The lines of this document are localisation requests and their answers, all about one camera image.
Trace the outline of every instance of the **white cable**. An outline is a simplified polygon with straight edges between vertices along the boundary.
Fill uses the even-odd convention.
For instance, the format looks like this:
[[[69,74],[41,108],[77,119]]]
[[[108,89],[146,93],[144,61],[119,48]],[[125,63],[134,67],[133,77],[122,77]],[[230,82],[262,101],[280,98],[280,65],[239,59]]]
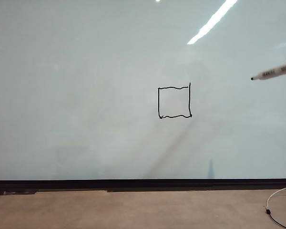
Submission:
[[[285,189],[286,189],[286,187],[285,187],[285,188],[282,188],[282,189],[280,189],[280,190],[278,190],[278,191],[276,191],[275,193],[273,193],[273,194],[268,198],[267,203],[266,203],[266,210],[269,209],[269,208],[268,208],[268,202],[269,202],[270,198],[271,198],[274,194],[276,194],[276,193],[278,193],[278,192],[280,192],[280,191],[282,191],[282,190],[285,190]]]

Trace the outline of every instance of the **black marker drawing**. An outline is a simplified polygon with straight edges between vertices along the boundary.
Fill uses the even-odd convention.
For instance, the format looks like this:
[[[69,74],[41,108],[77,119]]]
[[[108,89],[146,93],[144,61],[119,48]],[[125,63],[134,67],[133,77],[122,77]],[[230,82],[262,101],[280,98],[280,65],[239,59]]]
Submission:
[[[189,89],[189,114],[190,114],[189,116],[185,116],[183,114],[177,115],[177,116],[160,115],[160,90],[169,89],[169,88],[174,88],[174,89],[177,89],[177,90],[181,90],[181,89],[184,89],[184,88],[188,88]],[[187,87],[158,87],[158,115],[159,115],[160,119],[162,119],[162,118],[176,118],[176,117],[191,118],[192,117],[192,113],[191,113],[190,105],[191,105],[191,83]]]

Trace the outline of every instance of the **white surface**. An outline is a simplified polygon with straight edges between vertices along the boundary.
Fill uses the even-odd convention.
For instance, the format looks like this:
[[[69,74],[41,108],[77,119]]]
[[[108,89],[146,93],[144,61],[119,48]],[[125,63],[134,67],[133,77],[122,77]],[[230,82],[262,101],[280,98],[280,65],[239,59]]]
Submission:
[[[286,76],[250,80],[286,63],[286,0],[187,45],[223,2],[0,0],[0,180],[286,178]]]

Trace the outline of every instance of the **beige floor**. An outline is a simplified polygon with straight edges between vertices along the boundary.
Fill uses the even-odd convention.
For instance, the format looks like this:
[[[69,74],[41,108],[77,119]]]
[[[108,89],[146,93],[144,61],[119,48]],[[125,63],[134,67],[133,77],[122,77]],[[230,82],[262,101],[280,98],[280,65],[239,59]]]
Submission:
[[[0,196],[0,229],[276,229],[275,190],[38,192]],[[286,225],[286,190],[270,202]]]

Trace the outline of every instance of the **whiteboard marker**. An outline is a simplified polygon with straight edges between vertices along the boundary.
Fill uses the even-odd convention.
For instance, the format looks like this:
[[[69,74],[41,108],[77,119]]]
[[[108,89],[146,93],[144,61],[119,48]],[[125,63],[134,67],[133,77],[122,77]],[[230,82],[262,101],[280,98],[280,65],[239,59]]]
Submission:
[[[258,75],[251,78],[251,80],[266,80],[273,77],[286,74],[286,64],[272,68],[266,71],[259,73]]]

